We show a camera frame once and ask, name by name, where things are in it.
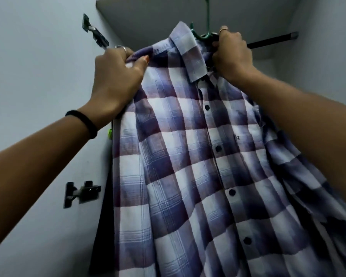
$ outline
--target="fingernail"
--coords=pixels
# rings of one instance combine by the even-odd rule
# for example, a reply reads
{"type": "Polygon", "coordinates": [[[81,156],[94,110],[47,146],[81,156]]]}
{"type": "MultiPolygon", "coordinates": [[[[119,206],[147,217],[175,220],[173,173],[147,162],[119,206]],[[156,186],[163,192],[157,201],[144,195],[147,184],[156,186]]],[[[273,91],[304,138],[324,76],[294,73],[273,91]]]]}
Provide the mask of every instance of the fingernail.
{"type": "Polygon", "coordinates": [[[143,59],[148,63],[150,61],[150,58],[148,55],[143,56],[143,59]]]}

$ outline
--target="plaid shirt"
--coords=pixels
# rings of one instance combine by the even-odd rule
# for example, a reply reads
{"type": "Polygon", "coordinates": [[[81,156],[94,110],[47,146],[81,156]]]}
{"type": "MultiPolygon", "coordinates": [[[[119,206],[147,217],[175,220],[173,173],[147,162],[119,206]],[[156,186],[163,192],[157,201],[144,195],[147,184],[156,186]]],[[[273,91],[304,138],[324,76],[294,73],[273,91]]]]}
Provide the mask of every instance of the plaid shirt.
{"type": "Polygon", "coordinates": [[[179,23],[114,122],[118,276],[346,276],[346,205],[179,23]]]}

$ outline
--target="green hanger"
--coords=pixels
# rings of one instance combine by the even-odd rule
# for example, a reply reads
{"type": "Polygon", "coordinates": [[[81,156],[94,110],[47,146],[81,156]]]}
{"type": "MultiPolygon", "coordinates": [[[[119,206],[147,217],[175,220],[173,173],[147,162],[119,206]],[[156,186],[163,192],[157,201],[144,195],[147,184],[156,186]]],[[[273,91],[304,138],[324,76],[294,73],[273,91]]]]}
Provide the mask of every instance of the green hanger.
{"type": "Polygon", "coordinates": [[[194,34],[195,38],[200,40],[200,41],[205,41],[211,37],[211,32],[210,32],[210,2],[209,0],[205,0],[206,2],[206,7],[207,7],[207,14],[206,14],[206,29],[208,30],[207,34],[205,36],[200,36],[198,33],[196,33],[194,29],[194,23],[191,23],[190,28],[192,31],[192,34],[194,34]]]}

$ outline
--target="hand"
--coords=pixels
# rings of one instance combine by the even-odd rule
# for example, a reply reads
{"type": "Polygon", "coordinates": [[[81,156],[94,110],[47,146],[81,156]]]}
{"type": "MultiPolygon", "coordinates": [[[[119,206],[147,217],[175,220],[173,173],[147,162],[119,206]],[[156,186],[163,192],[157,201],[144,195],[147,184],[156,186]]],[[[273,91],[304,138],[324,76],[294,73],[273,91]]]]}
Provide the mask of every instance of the hand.
{"type": "Polygon", "coordinates": [[[107,49],[95,59],[95,79],[89,102],[78,111],[97,127],[110,123],[134,97],[148,66],[148,55],[139,58],[132,68],[125,66],[133,51],[126,48],[107,49]]]}
{"type": "Polygon", "coordinates": [[[222,26],[219,42],[213,43],[214,47],[218,47],[218,51],[213,55],[214,65],[221,76],[240,88],[259,71],[252,64],[252,52],[242,40],[241,34],[222,29],[228,28],[222,26]]]}

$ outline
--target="black rod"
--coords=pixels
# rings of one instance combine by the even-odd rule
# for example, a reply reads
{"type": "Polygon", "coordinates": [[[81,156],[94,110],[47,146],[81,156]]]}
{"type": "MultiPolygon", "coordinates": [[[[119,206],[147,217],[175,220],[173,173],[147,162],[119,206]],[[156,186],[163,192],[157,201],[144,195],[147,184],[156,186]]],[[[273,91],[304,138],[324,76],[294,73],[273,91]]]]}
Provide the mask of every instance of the black rod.
{"type": "Polygon", "coordinates": [[[273,45],[275,43],[285,42],[285,41],[289,41],[289,40],[296,40],[298,37],[299,37],[299,32],[293,32],[293,33],[289,33],[287,35],[282,35],[282,36],[270,38],[267,40],[262,40],[259,42],[250,43],[247,45],[247,47],[249,49],[260,48],[262,46],[269,46],[269,45],[273,45]]]}

